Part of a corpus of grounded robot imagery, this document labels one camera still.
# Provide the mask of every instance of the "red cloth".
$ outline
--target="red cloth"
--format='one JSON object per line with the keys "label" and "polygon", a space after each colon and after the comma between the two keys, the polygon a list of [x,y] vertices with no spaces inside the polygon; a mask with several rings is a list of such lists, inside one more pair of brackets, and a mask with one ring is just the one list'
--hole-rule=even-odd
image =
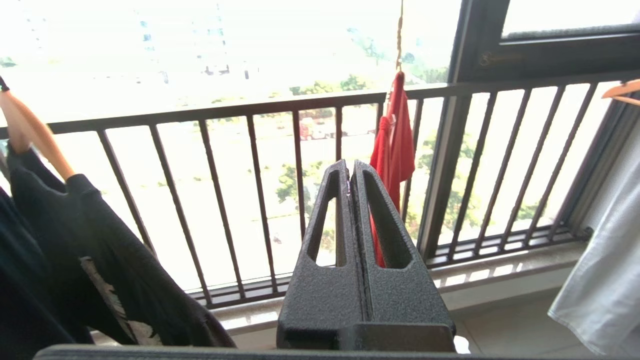
{"label": "red cloth", "polygon": [[[398,72],[389,97],[387,116],[380,118],[378,135],[370,162],[378,172],[398,211],[400,211],[400,183],[407,180],[415,170],[414,156],[409,109],[406,92],[404,92],[404,73]],[[373,218],[371,225],[376,249],[376,262],[379,266],[385,267]]]}

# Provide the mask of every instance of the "clothes hanger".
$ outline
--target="clothes hanger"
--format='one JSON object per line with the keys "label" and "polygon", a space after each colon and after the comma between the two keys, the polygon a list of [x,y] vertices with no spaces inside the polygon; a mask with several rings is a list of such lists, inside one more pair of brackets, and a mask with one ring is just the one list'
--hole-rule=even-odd
{"label": "clothes hanger", "polygon": [[49,126],[38,119],[20,99],[13,96],[2,77],[0,77],[0,107],[7,121],[11,145],[17,153],[26,152],[30,143],[33,142],[65,182],[76,174],[62,155]]}
{"label": "clothes hanger", "polygon": [[636,92],[636,91],[640,91],[640,79],[627,81],[626,83],[623,83],[622,85],[614,86],[614,87],[608,89],[604,93],[602,98],[606,99],[606,98],[610,97],[610,98],[616,99],[618,101],[623,101],[623,102],[627,102],[629,104],[640,106],[640,100],[632,99],[632,98],[627,97],[627,96],[620,96],[620,95],[629,94],[631,92]]}

